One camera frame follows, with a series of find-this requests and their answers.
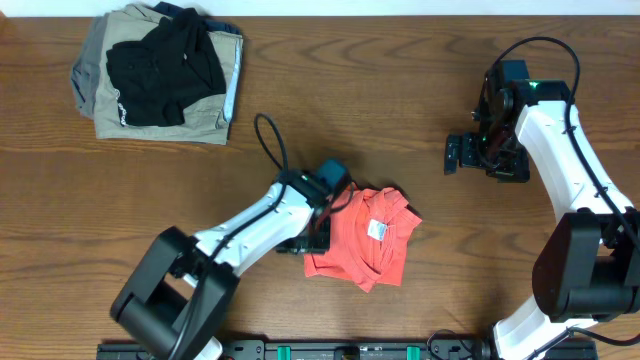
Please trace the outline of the red orange t-shirt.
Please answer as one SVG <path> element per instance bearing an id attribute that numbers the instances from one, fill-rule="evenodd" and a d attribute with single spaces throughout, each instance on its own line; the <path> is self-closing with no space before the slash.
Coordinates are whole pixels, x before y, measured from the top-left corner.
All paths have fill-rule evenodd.
<path id="1" fill-rule="evenodd" d="M 368 293 L 377 284 L 402 284 L 409 239 L 421 218 L 397 189 L 358 188 L 336 201 L 341 211 L 330 216 L 330 248 L 306 255 L 308 277 L 348 280 Z"/>

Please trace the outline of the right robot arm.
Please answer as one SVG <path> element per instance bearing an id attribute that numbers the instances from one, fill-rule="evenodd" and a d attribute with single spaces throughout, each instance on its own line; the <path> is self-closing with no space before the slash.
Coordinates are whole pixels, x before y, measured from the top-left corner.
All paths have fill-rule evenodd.
<path id="1" fill-rule="evenodd" d="M 532 294 L 496 322 L 477 359 L 541 359 L 575 334 L 639 310 L 639 212 L 606 173 L 561 80 L 486 79 L 477 132 L 451 135 L 444 172 L 483 170 L 524 183 L 536 166 L 556 227 L 532 271 Z"/>

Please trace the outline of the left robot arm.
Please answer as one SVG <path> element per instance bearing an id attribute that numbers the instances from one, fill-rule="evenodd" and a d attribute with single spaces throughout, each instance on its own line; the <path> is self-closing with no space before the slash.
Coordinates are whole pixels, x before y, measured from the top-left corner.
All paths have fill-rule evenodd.
<path id="1" fill-rule="evenodd" d="M 187 235 L 160 233 L 110 308 L 111 318 L 156 359 L 217 359 L 214 334 L 240 276 L 324 213 L 336 182 L 290 171 L 230 220 Z"/>

